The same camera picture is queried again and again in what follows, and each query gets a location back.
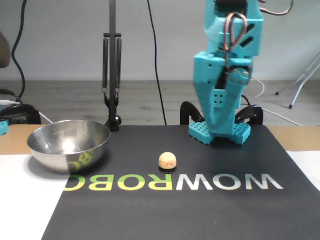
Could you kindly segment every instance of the metal bowl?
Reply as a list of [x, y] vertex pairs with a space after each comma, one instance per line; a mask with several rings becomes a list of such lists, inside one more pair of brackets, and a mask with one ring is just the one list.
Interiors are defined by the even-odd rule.
[[43, 166], [71, 174], [98, 162], [106, 151], [109, 137], [109, 128], [101, 123], [65, 120], [35, 130], [26, 142]]

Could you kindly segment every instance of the wooden table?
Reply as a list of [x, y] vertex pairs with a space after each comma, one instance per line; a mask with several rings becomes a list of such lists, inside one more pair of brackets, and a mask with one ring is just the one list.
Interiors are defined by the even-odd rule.
[[[27, 137], [41, 125], [11, 125], [0, 136], [0, 155], [30, 154]], [[269, 130], [287, 151], [320, 151], [320, 126], [269, 126]]]

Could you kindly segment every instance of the wowrobo logo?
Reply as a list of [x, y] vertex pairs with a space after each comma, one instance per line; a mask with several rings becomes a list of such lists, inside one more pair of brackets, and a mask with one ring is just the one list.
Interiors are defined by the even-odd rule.
[[[165, 179], [159, 178], [155, 174], [148, 174], [148, 179], [145, 179], [143, 176], [138, 174], [127, 174], [121, 176], [117, 180], [117, 186], [125, 191], [136, 191], [143, 188], [148, 181], [148, 187], [155, 191], [181, 191], [183, 188], [187, 188], [187, 186], [191, 190], [198, 190], [200, 181], [202, 181], [204, 187], [207, 190], [213, 190], [213, 186], [216, 186], [219, 189], [231, 191], [236, 190], [241, 187], [242, 183], [240, 179], [231, 174], [217, 174], [213, 176], [212, 183], [213, 185], [205, 178], [203, 174], [196, 174], [194, 177], [194, 181], [192, 182], [187, 174], [180, 174], [177, 183], [174, 185], [172, 181], [172, 177], [170, 174], [165, 175]], [[70, 178], [78, 179], [78, 182], [75, 186], [65, 187], [65, 191], [76, 191], [81, 189], [85, 183], [86, 179], [81, 175], [71, 175]], [[134, 178], [135, 186], [127, 186], [125, 184], [126, 179]], [[223, 185], [221, 178], [229, 178], [232, 180], [232, 185]], [[114, 174], [100, 174], [94, 175], [90, 178], [90, 184], [88, 188], [92, 191], [111, 191], [114, 188], [115, 175]], [[261, 174], [258, 178], [254, 177], [252, 174], [244, 175], [244, 184], [245, 189], [252, 190], [253, 184], [255, 184], [258, 188], [263, 190], [268, 190], [269, 185], [273, 185], [275, 188], [282, 190], [283, 187], [279, 185], [269, 174]]]

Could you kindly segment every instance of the small ball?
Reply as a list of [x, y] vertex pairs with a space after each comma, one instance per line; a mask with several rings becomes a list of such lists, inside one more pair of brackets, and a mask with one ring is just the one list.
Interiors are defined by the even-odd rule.
[[159, 169], [163, 172], [173, 173], [176, 171], [177, 159], [176, 156], [171, 152], [164, 152], [159, 157]]

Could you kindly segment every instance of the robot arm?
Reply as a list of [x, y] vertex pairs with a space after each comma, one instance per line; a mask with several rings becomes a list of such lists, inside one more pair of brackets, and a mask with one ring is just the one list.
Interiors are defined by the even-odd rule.
[[257, 0], [206, 0], [205, 33], [207, 51], [195, 56], [193, 84], [204, 120], [189, 125], [189, 134], [204, 144], [215, 137], [243, 144], [251, 128], [235, 123], [236, 109], [253, 71], [253, 60], [259, 55], [263, 15], [285, 15], [259, 8]]

